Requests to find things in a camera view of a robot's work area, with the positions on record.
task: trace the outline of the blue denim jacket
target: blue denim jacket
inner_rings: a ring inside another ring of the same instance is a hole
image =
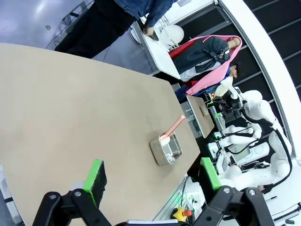
[[[153,27],[177,0],[115,0],[127,13],[137,20],[147,16],[146,27]]]

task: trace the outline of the wooden board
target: wooden board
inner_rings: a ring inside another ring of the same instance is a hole
[[[45,193],[67,193],[94,159],[104,160],[100,209],[111,224],[153,219],[199,154],[184,121],[183,155],[166,166],[153,158],[149,141],[183,114],[168,82],[11,44],[0,44],[0,59],[0,162],[26,225]]]
[[[201,97],[187,96],[187,100],[196,117],[201,133],[206,138],[215,127],[206,104]]]

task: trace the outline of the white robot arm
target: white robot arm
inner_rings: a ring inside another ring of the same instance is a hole
[[[288,155],[292,152],[292,146],[285,137],[282,127],[274,116],[269,103],[262,100],[262,97],[259,98],[261,94],[259,93],[259,95],[258,93],[258,91],[252,90],[240,95],[241,101],[246,101],[246,104],[243,105],[244,116],[253,124],[265,122],[274,129],[269,136],[269,144],[276,153],[272,155],[271,164],[267,168],[251,169],[242,173],[238,166],[232,166],[225,171],[223,178],[221,178],[222,184],[236,187],[238,190],[246,187],[276,184],[291,172],[291,160],[290,157],[288,158]]]

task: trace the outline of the white robot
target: white robot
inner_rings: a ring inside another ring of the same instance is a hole
[[[292,163],[290,154],[292,146],[284,135],[282,127],[272,112],[269,103],[262,99],[261,93],[257,90],[238,93],[232,86],[228,86],[227,88],[232,93],[231,98],[236,99],[240,103],[243,116],[249,122],[249,128],[230,126],[223,130],[222,134],[245,133],[247,131],[250,134],[253,133],[253,136],[227,136],[219,141],[221,148],[231,144],[254,145],[261,137],[261,127],[259,124],[268,123],[274,130],[269,136],[269,144],[276,153],[271,157],[270,166],[264,169],[250,169],[242,173],[239,166],[231,166],[224,172],[222,178],[220,178],[222,185],[242,190],[247,187],[281,183],[280,181],[283,181],[291,172]]]

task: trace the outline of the pink cloth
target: pink cloth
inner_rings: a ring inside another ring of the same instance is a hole
[[[209,37],[211,36],[216,36],[222,40],[228,41],[230,38],[239,38],[240,40],[240,45],[236,49],[231,49],[230,50],[230,59],[223,63],[220,67],[216,68],[215,70],[211,71],[209,74],[204,76],[200,81],[198,81],[193,87],[191,87],[186,94],[192,96],[193,94],[201,91],[202,89],[206,89],[209,86],[212,86],[216,83],[219,83],[221,80],[225,78],[226,72],[228,70],[228,67],[230,65],[230,62],[234,59],[234,57],[237,55],[238,51],[240,50],[242,46],[242,40],[240,37],[235,36],[235,35],[209,35],[209,36],[202,36],[202,37],[197,37],[194,38],[190,41],[194,41],[197,39],[201,38],[206,38],[204,41],[206,41]]]

